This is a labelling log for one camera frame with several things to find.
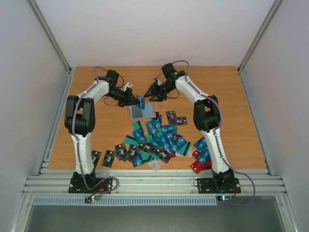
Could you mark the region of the blue card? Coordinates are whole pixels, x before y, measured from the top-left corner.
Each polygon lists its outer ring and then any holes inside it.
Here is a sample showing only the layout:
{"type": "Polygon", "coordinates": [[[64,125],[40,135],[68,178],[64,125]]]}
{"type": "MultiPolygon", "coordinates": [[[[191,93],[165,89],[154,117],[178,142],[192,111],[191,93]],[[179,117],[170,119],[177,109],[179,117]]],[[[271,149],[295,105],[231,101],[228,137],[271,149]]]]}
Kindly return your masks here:
{"type": "Polygon", "coordinates": [[[142,96],[137,95],[137,100],[139,103],[137,104],[137,107],[144,110],[145,109],[145,99],[142,96]]]}

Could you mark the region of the black vip membership card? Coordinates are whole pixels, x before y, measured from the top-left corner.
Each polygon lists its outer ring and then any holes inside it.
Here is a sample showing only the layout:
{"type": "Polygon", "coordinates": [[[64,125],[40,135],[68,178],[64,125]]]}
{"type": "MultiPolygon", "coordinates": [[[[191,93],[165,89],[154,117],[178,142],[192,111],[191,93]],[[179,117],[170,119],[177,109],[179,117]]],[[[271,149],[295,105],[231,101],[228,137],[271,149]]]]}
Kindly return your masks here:
{"type": "Polygon", "coordinates": [[[163,147],[159,146],[154,154],[160,158],[164,163],[168,163],[170,159],[172,158],[172,154],[168,151],[165,150],[163,147]]]}

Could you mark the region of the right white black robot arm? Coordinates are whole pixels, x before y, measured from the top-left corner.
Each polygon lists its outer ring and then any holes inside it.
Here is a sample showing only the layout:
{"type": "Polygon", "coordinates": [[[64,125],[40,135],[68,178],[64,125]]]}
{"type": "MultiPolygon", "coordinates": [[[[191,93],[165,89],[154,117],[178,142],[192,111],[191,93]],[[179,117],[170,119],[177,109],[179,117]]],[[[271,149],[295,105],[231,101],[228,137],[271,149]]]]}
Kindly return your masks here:
{"type": "Polygon", "coordinates": [[[161,83],[155,79],[144,97],[151,102],[162,102],[173,90],[182,92],[194,105],[193,120],[195,127],[201,131],[208,146],[212,161],[212,178],[209,188],[215,193],[227,193],[228,190],[240,193],[240,185],[227,161],[220,135],[222,113],[217,97],[203,92],[195,85],[187,72],[177,71],[173,63],[167,63],[161,68],[166,81],[161,83]]]}

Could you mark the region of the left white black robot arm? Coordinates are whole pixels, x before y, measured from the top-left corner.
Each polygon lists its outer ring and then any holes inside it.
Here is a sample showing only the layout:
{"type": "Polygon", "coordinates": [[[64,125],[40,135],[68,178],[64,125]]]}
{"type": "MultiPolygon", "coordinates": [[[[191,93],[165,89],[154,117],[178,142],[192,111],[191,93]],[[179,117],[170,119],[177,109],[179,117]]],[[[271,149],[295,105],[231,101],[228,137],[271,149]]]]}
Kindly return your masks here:
{"type": "Polygon", "coordinates": [[[118,101],[119,107],[139,104],[133,95],[133,84],[128,82],[118,87],[121,76],[115,70],[107,70],[105,76],[98,76],[92,85],[78,95],[69,95],[66,100],[64,125],[73,140],[75,170],[70,180],[69,193],[93,192],[101,181],[96,178],[92,161],[91,137],[95,128],[95,104],[104,96],[118,101]]]}

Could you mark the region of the black card top right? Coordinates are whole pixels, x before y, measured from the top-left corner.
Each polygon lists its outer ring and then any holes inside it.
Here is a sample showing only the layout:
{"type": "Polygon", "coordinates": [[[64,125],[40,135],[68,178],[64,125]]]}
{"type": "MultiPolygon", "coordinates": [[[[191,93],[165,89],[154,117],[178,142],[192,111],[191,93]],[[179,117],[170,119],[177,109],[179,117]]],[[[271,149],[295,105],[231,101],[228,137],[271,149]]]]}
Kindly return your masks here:
{"type": "Polygon", "coordinates": [[[171,124],[173,119],[177,117],[176,112],[174,110],[173,111],[166,111],[166,115],[167,115],[167,119],[168,119],[169,124],[171,124]]]}

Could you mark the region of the teal card magnetic stripe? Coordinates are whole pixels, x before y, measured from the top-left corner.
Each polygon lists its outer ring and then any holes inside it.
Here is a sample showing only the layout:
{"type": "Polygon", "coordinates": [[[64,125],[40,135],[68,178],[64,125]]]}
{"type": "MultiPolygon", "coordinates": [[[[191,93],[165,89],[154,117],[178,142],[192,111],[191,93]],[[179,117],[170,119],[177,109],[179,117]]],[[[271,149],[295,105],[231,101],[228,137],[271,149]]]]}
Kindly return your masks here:
{"type": "Polygon", "coordinates": [[[139,143],[131,135],[126,135],[126,137],[124,138],[124,143],[128,145],[139,145],[139,143]]]}

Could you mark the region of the far left black vip card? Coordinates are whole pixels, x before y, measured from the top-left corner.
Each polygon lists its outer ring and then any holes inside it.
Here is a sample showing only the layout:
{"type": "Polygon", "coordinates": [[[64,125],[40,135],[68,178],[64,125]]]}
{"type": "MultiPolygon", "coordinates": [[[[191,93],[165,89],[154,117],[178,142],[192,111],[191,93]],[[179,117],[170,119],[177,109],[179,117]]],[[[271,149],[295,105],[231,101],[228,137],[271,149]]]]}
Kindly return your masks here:
{"type": "Polygon", "coordinates": [[[100,156],[101,156],[101,152],[92,150],[92,152],[91,152],[91,159],[92,159],[92,162],[93,162],[95,168],[96,168],[96,166],[98,164],[100,156]]]}

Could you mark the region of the white card with red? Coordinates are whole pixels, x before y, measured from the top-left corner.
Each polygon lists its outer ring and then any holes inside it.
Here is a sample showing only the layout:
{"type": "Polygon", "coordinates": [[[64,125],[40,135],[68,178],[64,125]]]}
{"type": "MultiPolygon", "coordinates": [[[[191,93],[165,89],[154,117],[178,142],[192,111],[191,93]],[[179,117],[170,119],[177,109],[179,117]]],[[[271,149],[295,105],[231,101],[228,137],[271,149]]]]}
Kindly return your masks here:
{"type": "Polygon", "coordinates": [[[160,160],[153,160],[153,161],[151,161],[151,162],[149,162],[149,163],[147,163],[154,171],[158,171],[161,167],[162,167],[162,165],[163,165],[163,163],[160,161],[160,160]]]}

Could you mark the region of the blue card right edge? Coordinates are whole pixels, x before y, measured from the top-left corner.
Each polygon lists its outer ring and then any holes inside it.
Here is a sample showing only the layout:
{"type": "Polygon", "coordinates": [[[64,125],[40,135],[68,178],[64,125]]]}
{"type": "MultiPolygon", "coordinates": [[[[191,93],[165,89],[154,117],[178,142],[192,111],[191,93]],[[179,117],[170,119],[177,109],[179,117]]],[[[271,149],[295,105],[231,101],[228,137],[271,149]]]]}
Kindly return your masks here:
{"type": "Polygon", "coordinates": [[[209,149],[206,147],[198,154],[197,161],[205,165],[210,160],[210,158],[211,157],[210,157],[209,149]]]}

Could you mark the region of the left small circuit board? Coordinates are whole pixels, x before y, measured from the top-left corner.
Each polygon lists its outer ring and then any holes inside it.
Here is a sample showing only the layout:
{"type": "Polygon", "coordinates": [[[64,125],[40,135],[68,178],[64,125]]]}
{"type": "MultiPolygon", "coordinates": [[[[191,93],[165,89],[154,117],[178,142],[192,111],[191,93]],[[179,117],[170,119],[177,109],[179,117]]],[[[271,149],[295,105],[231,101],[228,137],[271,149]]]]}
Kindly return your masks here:
{"type": "Polygon", "coordinates": [[[98,195],[92,195],[84,198],[84,203],[93,203],[95,201],[98,201],[100,199],[100,196],[98,195]]]}

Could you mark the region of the small circuit board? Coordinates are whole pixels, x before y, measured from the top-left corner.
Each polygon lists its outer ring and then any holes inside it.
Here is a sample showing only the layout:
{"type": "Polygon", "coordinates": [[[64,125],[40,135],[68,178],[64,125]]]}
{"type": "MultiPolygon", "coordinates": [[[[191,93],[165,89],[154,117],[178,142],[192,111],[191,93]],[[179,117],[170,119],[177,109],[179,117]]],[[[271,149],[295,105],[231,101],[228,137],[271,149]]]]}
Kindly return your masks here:
{"type": "Polygon", "coordinates": [[[220,195],[220,196],[217,196],[217,201],[219,202],[226,202],[226,201],[230,201],[232,199],[234,199],[234,196],[231,196],[231,195],[220,195]]]}
{"type": "Polygon", "coordinates": [[[93,203],[95,201],[98,201],[100,199],[100,196],[98,195],[92,195],[84,198],[84,203],[93,203]]]}

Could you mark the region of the right small circuit board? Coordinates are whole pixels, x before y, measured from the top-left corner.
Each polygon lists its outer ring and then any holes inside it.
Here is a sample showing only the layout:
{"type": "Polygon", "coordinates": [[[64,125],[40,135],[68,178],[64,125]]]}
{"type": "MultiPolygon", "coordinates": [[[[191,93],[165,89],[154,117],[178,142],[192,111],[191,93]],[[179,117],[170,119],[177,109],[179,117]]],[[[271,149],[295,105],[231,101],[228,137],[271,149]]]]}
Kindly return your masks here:
{"type": "Polygon", "coordinates": [[[217,196],[217,201],[219,202],[226,202],[226,201],[230,201],[232,199],[234,199],[234,196],[231,196],[231,195],[220,195],[220,196],[217,196]]]}

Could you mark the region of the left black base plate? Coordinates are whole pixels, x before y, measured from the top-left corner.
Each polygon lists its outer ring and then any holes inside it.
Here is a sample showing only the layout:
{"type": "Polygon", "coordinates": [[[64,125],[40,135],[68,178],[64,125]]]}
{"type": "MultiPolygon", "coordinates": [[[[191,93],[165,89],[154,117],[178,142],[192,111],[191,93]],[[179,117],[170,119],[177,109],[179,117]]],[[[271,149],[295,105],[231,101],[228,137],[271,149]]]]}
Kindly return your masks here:
{"type": "Polygon", "coordinates": [[[101,179],[86,179],[86,183],[90,190],[86,187],[84,180],[72,178],[69,184],[68,193],[79,193],[79,194],[89,194],[101,191],[109,191],[112,189],[113,180],[107,179],[102,181],[97,187],[94,187],[101,179]]]}

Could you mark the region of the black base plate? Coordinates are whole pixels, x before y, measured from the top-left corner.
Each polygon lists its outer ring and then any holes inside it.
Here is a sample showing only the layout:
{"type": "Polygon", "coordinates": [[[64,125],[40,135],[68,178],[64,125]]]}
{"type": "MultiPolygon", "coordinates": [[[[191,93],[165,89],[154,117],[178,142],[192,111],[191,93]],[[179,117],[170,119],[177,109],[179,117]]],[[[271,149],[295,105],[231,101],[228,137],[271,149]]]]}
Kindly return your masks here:
{"type": "Polygon", "coordinates": [[[225,184],[215,184],[212,178],[198,178],[197,189],[200,194],[232,194],[241,193],[240,183],[237,178],[225,184]]]}
{"type": "Polygon", "coordinates": [[[101,179],[86,179],[86,183],[90,190],[86,187],[84,180],[72,178],[69,184],[68,193],[79,193],[79,194],[89,194],[101,191],[109,191],[112,189],[113,180],[107,179],[102,181],[97,187],[94,187],[101,179]]]}

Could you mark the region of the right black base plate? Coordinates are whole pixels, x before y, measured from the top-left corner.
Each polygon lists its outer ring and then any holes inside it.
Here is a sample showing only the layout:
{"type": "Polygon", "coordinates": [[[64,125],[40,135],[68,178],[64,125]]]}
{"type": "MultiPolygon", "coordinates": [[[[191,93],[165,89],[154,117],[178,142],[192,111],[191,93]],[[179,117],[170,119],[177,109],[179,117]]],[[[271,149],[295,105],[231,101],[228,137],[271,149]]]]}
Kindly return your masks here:
{"type": "Polygon", "coordinates": [[[200,194],[232,194],[241,193],[240,183],[237,178],[225,184],[215,184],[212,178],[198,178],[197,189],[200,194]]]}

